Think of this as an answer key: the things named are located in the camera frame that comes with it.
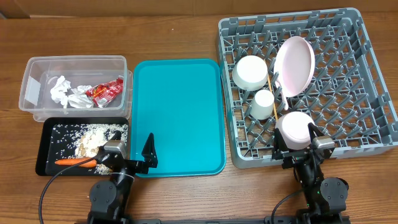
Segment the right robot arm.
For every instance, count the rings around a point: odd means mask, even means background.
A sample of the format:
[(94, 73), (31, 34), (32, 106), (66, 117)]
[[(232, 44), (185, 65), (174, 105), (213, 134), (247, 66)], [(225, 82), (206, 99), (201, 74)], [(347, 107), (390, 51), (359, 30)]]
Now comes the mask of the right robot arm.
[[(335, 142), (324, 135), (313, 123), (308, 124), (310, 145), (293, 151), (288, 148), (282, 133), (274, 131), (272, 158), (282, 161), (282, 168), (293, 168), (294, 176), (301, 189), (283, 198), (273, 209), (265, 223), (317, 223), (350, 224), (349, 216), (341, 213), (346, 210), (349, 185), (342, 178), (325, 178), (320, 165), (330, 158)], [(276, 216), (277, 209), (288, 199), (303, 194), (307, 207), (296, 211), (294, 216)]]

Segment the small white tissue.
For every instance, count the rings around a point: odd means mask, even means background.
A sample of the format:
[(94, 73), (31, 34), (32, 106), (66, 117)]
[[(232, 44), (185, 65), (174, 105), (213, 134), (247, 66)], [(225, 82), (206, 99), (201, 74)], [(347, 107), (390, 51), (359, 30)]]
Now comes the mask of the small white tissue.
[(68, 96), (67, 92), (71, 88), (71, 82), (66, 80), (66, 78), (62, 75), (58, 78), (55, 86), (50, 90), (51, 99), (55, 103), (60, 103), (63, 108), (67, 108), (68, 106)]

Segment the white plastic fork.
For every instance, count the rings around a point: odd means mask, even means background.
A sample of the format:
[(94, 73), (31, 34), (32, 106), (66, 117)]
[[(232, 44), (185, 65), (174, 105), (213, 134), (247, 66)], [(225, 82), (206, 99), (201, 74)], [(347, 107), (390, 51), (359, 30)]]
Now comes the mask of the white plastic fork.
[(289, 109), (289, 105), (288, 105), (288, 102), (287, 102), (287, 98), (284, 95), (284, 90), (283, 90), (283, 87), (282, 87), (282, 84), (281, 84), (281, 77), (280, 76), (277, 77), (277, 79), (275, 81), (275, 86), (277, 87), (277, 89), (280, 90), (280, 94), (281, 94), (281, 97), (282, 97), (282, 102), (284, 103), (284, 110), (287, 111)]

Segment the small white round cup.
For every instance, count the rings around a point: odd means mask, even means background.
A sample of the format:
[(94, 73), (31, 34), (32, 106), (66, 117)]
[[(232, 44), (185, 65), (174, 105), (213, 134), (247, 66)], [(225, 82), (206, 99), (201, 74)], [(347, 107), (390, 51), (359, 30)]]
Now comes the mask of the small white round cup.
[(269, 90), (259, 90), (252, 99), (250, 115), (258, 120), (267, 119), (274, 110), (274, 95)]

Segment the pink bowl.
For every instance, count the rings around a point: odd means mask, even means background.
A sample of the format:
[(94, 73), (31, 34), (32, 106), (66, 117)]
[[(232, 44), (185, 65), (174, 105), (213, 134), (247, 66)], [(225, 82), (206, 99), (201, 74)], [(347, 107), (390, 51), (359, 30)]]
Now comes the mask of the pink bowl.
[(289, 149), (301, 150), (310, 145), (309, 123), (314, 123), (309, 115), (294, 111), (280, 117), (275, 128), (279, 130)]

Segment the white bowl with nuts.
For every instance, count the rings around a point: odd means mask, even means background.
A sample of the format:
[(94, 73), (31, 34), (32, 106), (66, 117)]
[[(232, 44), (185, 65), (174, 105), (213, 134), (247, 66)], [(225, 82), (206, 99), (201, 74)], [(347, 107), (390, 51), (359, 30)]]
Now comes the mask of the white bowl with nuts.
[(256, 91), (267, 83), (268, 68), (266, 62), (255, 55), (242, 57), (234, 66), (232, 78), (242, 90)]

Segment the large white tissue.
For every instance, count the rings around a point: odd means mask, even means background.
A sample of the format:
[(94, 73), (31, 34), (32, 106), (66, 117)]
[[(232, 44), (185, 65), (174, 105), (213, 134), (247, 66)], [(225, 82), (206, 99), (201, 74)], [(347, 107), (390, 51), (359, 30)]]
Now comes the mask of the large white tissue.
[(86, 91), (91, 89), (91, 85), (80, 85), (72, 88), (72, 94), (68, 95), (68, 103), (73, 108), (88, 109), (94, 106), (91, 98), (86, 95)]

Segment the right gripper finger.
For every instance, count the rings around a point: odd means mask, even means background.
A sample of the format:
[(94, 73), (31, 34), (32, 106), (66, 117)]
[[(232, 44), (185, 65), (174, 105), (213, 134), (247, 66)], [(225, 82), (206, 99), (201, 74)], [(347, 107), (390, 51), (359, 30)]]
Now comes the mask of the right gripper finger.
[(324, 136), (324, 134), (318, 129), (318, 127), (313, 123), (308, 123), (308, 131), (310, 138), (314, 139), (316, 137)]
[(274, 148), (272, 150), (273, 154), (281, 154), (284, 151), (288, 151), (288, 147), (283, 139), (279, 128), (275, 128), (274, 130)]

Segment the orange carrot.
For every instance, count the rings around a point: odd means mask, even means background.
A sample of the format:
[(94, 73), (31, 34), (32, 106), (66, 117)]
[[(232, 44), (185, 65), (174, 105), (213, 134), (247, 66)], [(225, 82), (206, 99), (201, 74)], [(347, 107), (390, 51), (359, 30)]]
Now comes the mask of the orange carrot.
[(55, 164), (60, 165), (60, 166), (72, 166), (77, 163), (87, 161), (84, 164), (81, 164), (80, 167), (86, 167), (86, 168), (93, 168), (96, 167), (97, 162), (94, 159), (90, 159), (88, 157), (83, 157), (83, 158), (73, 158), (73, 159), (60, 159), (55, 161)]

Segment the red snack wrapper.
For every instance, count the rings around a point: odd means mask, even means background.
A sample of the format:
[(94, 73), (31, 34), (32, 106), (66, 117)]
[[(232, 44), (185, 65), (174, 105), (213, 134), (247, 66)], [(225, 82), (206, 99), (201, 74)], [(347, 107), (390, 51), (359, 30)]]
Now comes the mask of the red snack wrapper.
[(90, 98), (97, 107), (104, 108), (123, 92), (123, 85), (123, 79), (117, 78), (86, 90), (85, 95)]

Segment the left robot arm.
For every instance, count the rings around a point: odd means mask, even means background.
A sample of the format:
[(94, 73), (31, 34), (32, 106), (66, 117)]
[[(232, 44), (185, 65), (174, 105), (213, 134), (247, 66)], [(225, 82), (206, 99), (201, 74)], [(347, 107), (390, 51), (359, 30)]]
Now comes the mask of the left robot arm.
[(125, 214), (130, 191), (136, 174), (147, 174), (156, 168), (158, 159), (155, 152), (154, 135), (149, 134), (141, 155), (142, 161), (126, 158), (126, 144), (118, 131), (108, 142), (99, 147), (95, 156), (98, 164), (111, 169), (109, 180), (94, 184), (90, 190), (91, 202), (88, 223), (132, 223)]

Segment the pink white plate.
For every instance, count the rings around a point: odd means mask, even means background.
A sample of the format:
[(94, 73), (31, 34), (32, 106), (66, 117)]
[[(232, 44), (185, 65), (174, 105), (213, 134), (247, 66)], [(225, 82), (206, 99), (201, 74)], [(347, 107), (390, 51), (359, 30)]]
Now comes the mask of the pink white plate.
[(302, 93), (310, 84), (315, 71), (315, 53), (304, 38), (294, 36), (280, 47), (274, 64), (277, 84), (285, 97)]

